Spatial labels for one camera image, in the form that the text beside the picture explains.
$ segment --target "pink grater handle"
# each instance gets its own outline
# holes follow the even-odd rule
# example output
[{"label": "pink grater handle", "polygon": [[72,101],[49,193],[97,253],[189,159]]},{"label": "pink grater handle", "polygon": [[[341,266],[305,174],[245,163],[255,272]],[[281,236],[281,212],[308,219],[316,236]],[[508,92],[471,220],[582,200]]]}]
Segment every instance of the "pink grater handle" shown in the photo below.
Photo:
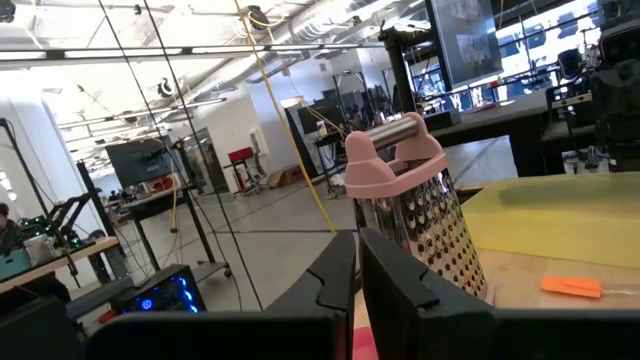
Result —
[{"label": "pink grater handle", "polygon": [[[388,163],[378,157],[369,132],[355,131],[349,134],[345,144],[348,159],[346,188],[349,197],[394,197],[424,184],[447,168],[447,158],[442,146],[429,135],[420,115],[407,113],[396,121],[410,120],[415,121],[417,131],[398,142],[396,158]],[[406,162],[424,159],[430,160],[401,175],[395,174],[404,169]]]}]

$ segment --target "black stand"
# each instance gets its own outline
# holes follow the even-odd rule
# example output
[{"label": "black stand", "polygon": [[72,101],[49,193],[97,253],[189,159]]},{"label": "black stand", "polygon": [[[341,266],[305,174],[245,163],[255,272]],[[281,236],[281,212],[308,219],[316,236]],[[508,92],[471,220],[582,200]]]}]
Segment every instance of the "black stand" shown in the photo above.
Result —
[{"label": "black stand", "polygon": [[[117,238],[116,231],[113,229],[113,225],[111,224],[111,219],[109,219],[109,215],[107,215],[107,212],[104,210],[104,206],[102,205],[102,201],[100,201],[100,196],[98,196],[93,180],[91,180],[91,176],[89,176],[89,170],[87,170],[87,167],[82,160],[76,163],[76,167],[78,168],[80,177],[84,182],[84,186],[87,187],[87,192],[91,197],[91,202],[93,202],[93,206],[98,212],[98,217],[100,217],[100,221],[102,222],[102,226],[104,227],[107,236]],[[118,251],[122,257],[126,257],[122,244],[118,244]]]},{"label": "black stand", "polygon": [[[180,192],[182,196],[177,199],[177,205],[187,204],[189,208],[189,213],[191,214],[191,218],[193,219],[193,223],[196,227],[196,231],[198,232],[198,236],[200,237],[200,241],[202,242],[202,246],[204,247],[204,251],[207,254],[206,262],[200,262],[200,265],[193,269],[193,276],[196,281],[200,281],[209,275],[217,272],[220,269],[225,269],[225,275],[227,277],[231,276],[229,264],[216,262],[213,256],[213,252],[211,251],[211,246],[209,246],[209,242],[207,241],[207,237],[202,228],[202,224],[200,223],[200,219],[196,213],[196,209],[193,206],[193,201],[191,199],[191,194],[189,190],[191,188],[182,188]],[[146,199],[134,201],[132,203],[128,203],[123,205],[123,209],[129,210],[130,218],[133,220],[136,229],[140,233],[140,239],[142,244],[144,245],[145,251],[149,256],[151,266],[153,266],[154,270],[160,271],[160,264],[158,263],[158,259],[156,258],[153,249],[151,248],[151,243],[149,243],[149,239],[144,232],[144,228],[142,226],[142,221],[148,219],[152,216],[163,213],[167,210],[171,210],[173,208],[173,190],[165,190],[160,193],[154,194]]]}]

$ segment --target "desk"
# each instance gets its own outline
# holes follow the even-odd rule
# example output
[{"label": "desk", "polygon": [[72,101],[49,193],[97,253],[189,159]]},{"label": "desk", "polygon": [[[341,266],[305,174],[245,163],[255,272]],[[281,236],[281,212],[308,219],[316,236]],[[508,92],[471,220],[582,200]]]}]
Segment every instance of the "desk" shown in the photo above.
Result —
[{"label": "desk", "polygon": [[[200,219],[198,218],[196,209],[193,206],[193,201],[191,200],[191,194],[189,193],[189,190],[191,190],[192,188],[193,187],[184,187],[178,191],[178,193],[182,195],[178,196],[176,206],[185,203],[187,204],[189,212],[191,213],[191,218],[193,219],[193,223],[196,226],[198,235],[200,236],[200,241],[202,241],[202,246],[204,247],[204,251],[207,254],[208,262],[203,262],[200,264],[200,266],[193,269],[193,277],[196,279],[196,281],[200,281],[223,268],[225,269],[225,275],[229,277],[231,276],[229,265],[226,263],[218,263],[213,257],[213,252],[211,251],[211,247],[209,246],[209,242],[207,241],[205,232],[202,229],[202,224],[200,223]],[[135,224],[138,233],[140,233],[140,240],[144,245],[147,255],[149,255],[149,261],[151,262],[151,265],[153,266],[155,271],[159,271],[160,264],[158,263],[158,259],[156,258],[153,249],[151,248],[151,244],[149,243],[149,239],[144,232],[144,228],[142,227],[141,222],[144,219],[148,219],[152,216],[172,209],[173,190],[169,189],[157,192],[147,198],[126,203],[122,205],[122,208],[129,211],[128,217],[133,219],[133,223]]]},{"label": "desk", "polygon": [[[75,251],[70,254],[70,257],[71,260],[78,261],[88,256],[104,252],[107,259],[109,259],[109,264],[111,265],[116,277],[124,277],[127,274],[127,269],[117,249],[119,244],[118,239],[115,237],[98,239],[94,245]],[[68,259],[66,257],[59,257],[53,261],[36,266],[21,275],[9,278],[4,282],[0,282],[0,294],[9,291],[16,286],[24,285],[67,265],[69,265]]]},{"label": "desk", "polygon": [[460,123],[429,133],[443,147],[509,135],[518,176],[546,175],[541,141],[547,121],[545,92],[514,97],[502,104],[475,113],[462,112]]}]

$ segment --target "blue led light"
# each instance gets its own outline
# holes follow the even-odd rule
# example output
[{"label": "blue led light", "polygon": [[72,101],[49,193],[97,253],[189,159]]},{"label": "blue led light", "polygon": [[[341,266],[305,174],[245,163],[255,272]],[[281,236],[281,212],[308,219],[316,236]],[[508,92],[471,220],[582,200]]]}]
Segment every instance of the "blue led light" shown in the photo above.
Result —
[{"label": "blue led light", "polygon": [[142,309],[143,310],[150,310],[153,307],[153,301],[149,300],[149,299],[144,299],[142,301]]}]

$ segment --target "black cable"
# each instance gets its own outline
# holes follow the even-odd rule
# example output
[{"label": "black cable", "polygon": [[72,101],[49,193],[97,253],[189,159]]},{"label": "black cable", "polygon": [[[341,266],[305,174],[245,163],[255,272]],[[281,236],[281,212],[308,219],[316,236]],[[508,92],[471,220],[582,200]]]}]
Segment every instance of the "black cable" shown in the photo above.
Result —
[{"label": "black cable", "polygon": [[[131,66],[131,61],[129,60],[129,57],[127,56],[127,54],[126,54],[126,52],[125,52],[125,50],[124,50],[124,48],[123,48],[123,46],[122,46],[122,43],[120,42],[120,39],[118,38],[118,34],[117,34],[117,32],[115,31],[115,28],[113,27],[113,24],[112,24],[112,22],[111,22],[111,18],[109,18],[109,15],[107,14],[107,11],[106,11],[106,9],[105,9],[105,7],[104,7],[104,4],[102,3],[102,0],[98,0],[98,3],[100,4],[100,8],[102,9],[102,12],[103,12],[103,14],[104,14],[104,16],[105,16],[105,19],[107,20],[107,24],[109,25],[109,28],[111,29],[111,32],[112,32],[112,34],[113,34],[113,36],[114,36],[114,38],[115,38],[115,40],[116,40],[116,43],[118,44],[118,48],[119,48],[119,49],[120,49],[120,51],[122,52],[122,56],[123,56],[123,58],[125,59],[125,62],[127,63],[127,66],[129,67],[129,70],[130,70],[130,72],[131,72],[131,75],[133,76],[133,79],[134,79],[134,81],[135,81],[135,83],[136,83],[136,86],[137,86],[137,88],[138,88],[138,91],[140,92],[140,96],[142,97],[142,100],[143,100],[143,101],[144,101],[144,103],[145,103],[145,107],[147,108],[147,111],[149,111],[149,116],[151,117],[151,120],[153,121],[153,123],[154,123],[154,125],[155,125],[156,131],[158,132],[158,135],[159,135],[159,137],[160,137],[160,140],[161,140],[162,144],[164,145],[165,149],[167,150],[167,153],[168,153],[168,155],[169,155],[169,157],[170,157],[171,161],[173,161],[174,163],[177,163],[177,162],[176,162],[176,160],[175,160],[175,158],[173,157],[173,154],[172,154],[172,152],[171,152],[171,149],[169,149],[169,146],[164,142],[164,139],[163,139],[163,137],[162,137],[162,133],[161,133],[160,128],[158,127],[158,123],[157,123],[157,121],[156,121],[156,119],[155,119],[155,115],[153,114],[153,112],[152,112],[152,110],[151,110],[151,105],[150,105],[150,104],[149,104],[149,102],[147,101],[147,98],[146,98],[146,96],[145,96],[145,94],[144,94],[144,90],[142,90],[142,86],[140,85],[140,81],[138,80],[138,77],[136,76],[136,73],[135,73],[135,71],[133,70],[133,66]],[[166,53],[166,49],[164,49],[164,47],[163,47],[163,52],[164,52],[165,57],[168,59],[168,56],[167,56],[167,53]],[[191,125],[191,129],[192,129],[192,131],[193,131],[194,138],[195,138],[195,139],[197,139],[196,132],[195,132],[195,130],[193,130],[193,129],[194,129],[194,128],[193,128],[193,122],[191,121],[190,117],[189,117],[189,124]],[[203,150],[202,150],[202,147],[200,146],[200,143],[199,143],[199,142],[197,142],[197,143],[198,143],[199,149],[200,149],[201,151],[203,151]],[[180,177],[180,180],[181,180],[183,183],[188,184],[188,182],[186,181],[186,179],[184,178],[184,176],[182,175],[182,173],[181,173],[181,172],[177,172],[177,174],[178,174],[178,176]],[[217,192],[216,192],[216,195],[218,196],[218,201],[219,201],[220,205],[222,206],[222,200],[220,199],[220,196],[217,194]],[[227,264],[227,266],[229,266],[229,262],[226,260],[226,256],[225,256],[225,254],[224,254],[224,251],[222,250],[222,246],[220,245],[220,241],[219,241],[219,239],[218,239],[218,236],[216,235],[215,230],[213,229],[213,226],[211,225],[211,221],[210,221],[210,220],[209,220],[209,218],[207,217],[207,215],[206,215],[206,213],[204,212],[204,210],[202,210],[202,206],[200,206],[200,204],[199,204],[199,202],[197,201],[197,199],[195,199],[195,198],[194,198],[193,200],[194,200],[194,202],[198,205],[198,207],[200,208],[200,210],[201,210],[201,212],[202,212],[202,214],[203,214],[204,218],[207,220],[207,223],[209,223],[209,225],[211,226],[211,229],[213,230],[214,237],[215,237],[215,240],[216,240],[216,244],[218,245],[218,248],[220,249],[220,253],[222,254],[222,258],[223,258],[223,260],[225,261],[225,263]],[[227,221],[227,226],[231,229],[231,226],[230,226],[229,220],[228,220],[228,218],[227,218],[227,216],[226,216],[226,213],[225,213],[225,211],[224,211],[224,207],[222,208],[222,212],[223,212],[223,214],[224,214],[224,216],[225,216],[225,220]],[[236,243],[236,247],[238,247],[238,250],[239,250],[239,246],[238,246],[237,240],[235,239],[235,235],[233,236],[233,239],[234,239],[234,241],[235,241],[235,243]],[[238,252],[238,254],[240,255],[240,258],[242,259],[242,264],[244,265],[245,270],[246,270],[246,264],[245,264],[245,262],[244,262],[244,259],[243,259],[243,257],[242,257],[242,254],[241,254],[240,252]],[[247,271],[247,276],[249,277],[249,279],[250,279],[250,281],[251,281],[251,286],[252,286],[253,291],[254,291],[254,294],[255,294],[255,296],[256,296],[256,300],[258,301],[258,305],[259,305],[260,309],[261,309],[261,310],[263,310],[262,303],[260,302],[260,298],[258,297],[258,293],[256,292],[255,287],[253,286],[253,281],[251,280],[251,276],[250,276],[250,274],[249,274],[249,272],[248,272],[248,271]],[[235,284],[236,288],[237,288],[237,289],[239,289],[239,287],[238,287],[238,283],[237,283],[237,281],[236,281],[235,276],[232,276],[232,279],[233,279],[233,282],[234,282],[234,284]],[[241,302],[242,302],[242,300],[241,300],[241,298],[240,298],[240,297],[238,297],[238,301],[239,301],[239,303],[241,303]]]},{"label": "black cable", "polygon": [[127,246],[129,247],[129,249],[131,249],[131,256],[133,257],[133,261],[136,262],[136,264],[138,265],[138,267],[140,268],[140,270],[142,270],[142,273],[144,274],[145,277],[149,276],[147,274],[147,272],[145,271],[145,269],[142,268],[142,265],[140,265],[140,263],[138,262],[138,258],[136,257],[136,255],[133,253],[133,248],[131,247],[131,244],[129,244],[129,240],[127,240],[127,238],[124,236],[124,234],[122,233],[122,231],[120,231],[120,229],[118,229],[118,227],[114,226],[113,227],[118,234],[120,234],[120,237],[122,237],[122,239],[124,240],[124,242],[127,243]]},{"label": "black cable", "polygon": [[[13,136],[14,139],[16,139],[16,146],[18,146],[18,139],[16,138],[16,129],[13,127],[13,124],[11,123],[11,121],[5,119],[7,121],[8,126],[11,128],[11,134]],[[49,195],[47,194],[46,191],[44,191],[44,189],[42,188],[42,186],[40,185],[40,183],[38,182],[38,180],[36,180],[36,178],[29,172],[27,173],[28,177],[31,177],[33,179],[33,182],[36,184],[36,186],[38,187],[38,189],[40,189],[40,191],[42,192],[42,194],[44,195],[44,197],[47,198],[47,200],[49,200],[49,202],[51,203],[51,205],[55,205],[55,202],[53,200],[51,200],[51,198],[49,197]],[[83,233],[85,233],[87,236],[89,236],[89,232],[87,232],[85,229],[83,229],[80,225],[78,224],[73,224],[73,226],[77,227],[80,231],[82,231]]]},{"label": "black cable", "polygon": [[[156,20],[153,17],[153,14],[151,13],[151,8],[149,7],[149,3],[147,3],[147,0],[143,0],[144,2],[144,6],[147,9],[147,13],[149,14],[149,19],[151,20],[151,25],[153,25],[153,30],[156,33],[156,36],[158,37],[158,42],[160,43],[160,48],[162,49],[162,53],[164,55],[164,58],[167,62],[167,65],[169,66],[169,71],[171,72],[171,77],[173,78],[173,82],[175,84],[175,89],[178,91],[178,95],[180,97],[180,103],[182,104],[182,108],[184,110],[184,113],[187,117],[187,122],[189,123],[189,127],[191,128],[191,132],[193,135],[193,138],[196,142],[196,146],[198,146],[198,149],[200,150],[200,155],[202,156],[202,161],[204,162],[204,166],[207,169],[207,173],[209,173],[209,176],[211,176],[211,167],[209,166],[209,161],[207,160],[207,156],[205,155],[204,149],[202,148],[202,144],[200,143],[200,140],[198,139],[198,134],[196,132],[195,127],[193,126],[193,120],[191,119],[191,115],[189,114],[189,109],[187,109],[187,103],[184,100],[184,94],[182,94],[182,90],[180,89],[180,84],[178,83],[178,78],[176,77],[176,73],[173,70],[173,65],[171,65],[171,60],[169,60],[169,54],[167,54],[167,49],[164,46],[164,41],[162,41],[162,36],[160,35],[160,30],[158,29],[158,25],[156,24]],[[251,285],[251,289],[253,290],[253,294],[256,297],[256,301],[258,302],[258,307],[260,308],[261,311],[264,311],[264,307],[262,306],[262,302],[260,301],[260,296],[258,296],[258,291],[256,290],[256,287],[253,283],[253,279],[251,278],[251,274],[249,273],[249,269],[247,268],[247,264],[244,260],[244,256],[242,256],[242,251],[240,250],[240,245],[238,244],[238,239],[236,238],[236,234],[233,231],[233,228],[231,227],[231,222],[229,221],[229,217],[227,216],[227,212],[224,210],[224,206],[222,205],[222,199],[220,198],[220,194],[218,193],[218,191],[215,189],[213,189],[214,194],[216,195],[216,198],[218,199],[218,203],[220,204],[220,210],[222,211],[222,216],[224,217],[224,221],[227,223],[227,227],[229,228],[229,233],[231,234],[231,239],[233,240],[234,245],[236,246],[236,251],[238,252],[238,257],[240,258],[240,262],[242,263],[242,267],[244,268],[245,273],[247,274],[247,278],[249,279],[249,284]],[[204,210],[202,210],[202,207],[200,206],[200,203],[198,203],[198,200],[194,198],[194,202],[196,203],[196,205],[198,205],[198,207],[201,209],[201,212],[204,214]],[[207,219],[207,222],[209,223],[209,225],[211,226],[211,229],[213,230],[213,226],[211,225],[211,222]]]}]

